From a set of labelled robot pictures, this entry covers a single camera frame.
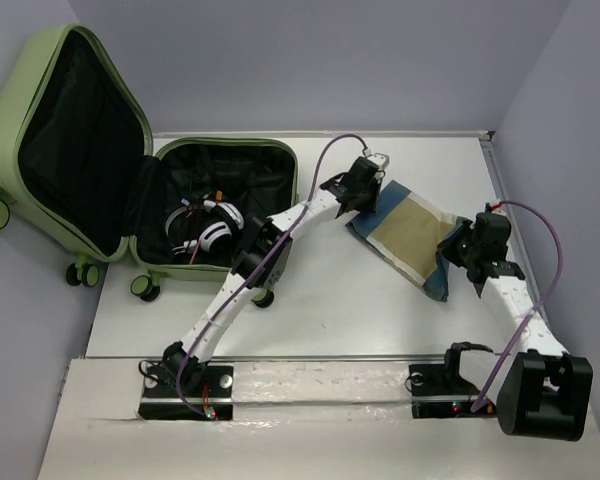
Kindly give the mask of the blue and tan cloth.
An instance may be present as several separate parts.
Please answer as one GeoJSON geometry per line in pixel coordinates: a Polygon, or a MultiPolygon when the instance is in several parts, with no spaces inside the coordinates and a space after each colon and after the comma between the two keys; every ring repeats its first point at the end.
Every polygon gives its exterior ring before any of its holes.
{"type": "Polygon", "coordinates": [[[449,261],[438,252],[438,244],[464,220],[392,180],[381,190],[376,211],[356,215],[346,228],[428,298],[445,302],[449,261]]]}

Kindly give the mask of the black and white headphones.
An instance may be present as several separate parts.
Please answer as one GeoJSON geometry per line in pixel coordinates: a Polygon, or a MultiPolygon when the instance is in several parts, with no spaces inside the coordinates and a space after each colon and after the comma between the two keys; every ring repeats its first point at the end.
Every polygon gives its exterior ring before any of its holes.
{"type": "Polygon", "coordinates": [[[181,199],[181,206],[167,216],[164,223],[166,236],[177,219],[183,221],[202,219],[202,226],[194,228],[194,235],[185,238],[172,248],[175,255],[190,254],[192,265],[201,252],[218,254],[227,249],[244,229],[245,219],[240,210],[221,190],[214,190],[198,199],[181,199]]]}

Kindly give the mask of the green hard-shell suitcase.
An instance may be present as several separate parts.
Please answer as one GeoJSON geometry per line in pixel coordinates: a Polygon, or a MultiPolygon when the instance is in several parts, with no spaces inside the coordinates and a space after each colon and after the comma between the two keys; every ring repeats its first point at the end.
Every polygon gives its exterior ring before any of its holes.
{"type": "Polygon", "coordinates": [[[27,220],[74,256],[66,282],[92,287],[131,256],[131,293],[155,300],[166,278],[221,281],[242,232],[218,254],[172,248],[203,220],[164,223],[181,199],[221,190],[243,214],[293,206],[298,161],[267,138],[191,136],[156,147],[149,122],[98,37],[64,24],[32,35],[0,93],[0,229],[27,220]]]}

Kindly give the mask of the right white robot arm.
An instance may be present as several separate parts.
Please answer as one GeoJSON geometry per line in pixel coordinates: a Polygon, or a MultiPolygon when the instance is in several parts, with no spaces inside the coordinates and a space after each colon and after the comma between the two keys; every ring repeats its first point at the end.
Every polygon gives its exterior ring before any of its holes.
{"type": "Polygon", "coordinates": [[[593,368],[556,339],[540,313],[544,301],[531,298],[522,268],[508,260],[512,225],[499,211],[504,204],[490,202],[474,219],[462,220],[438,252],[465,269],[506,344],[500,352],[452,345],[440,379],[453,392],[477,388],[471,411],[493,404],[507,435],[576,442],[585,429],[593,368]]]}

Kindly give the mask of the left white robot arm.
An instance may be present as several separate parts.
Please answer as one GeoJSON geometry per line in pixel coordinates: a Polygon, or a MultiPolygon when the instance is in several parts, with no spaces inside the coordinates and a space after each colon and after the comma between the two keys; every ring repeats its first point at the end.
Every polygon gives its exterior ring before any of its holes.
{"type": "Polygon", "coordinates": [[[178,397],[184,399],[199,388],[206,365],[239,313],[281,279],[294,241],[345,213],[375,209],[388,165],[385,154],[360,156],[348,171],[314,182],[305,201],[246,224],[219,292],[189,332],[164,350],[161,366],[178,397]]]}

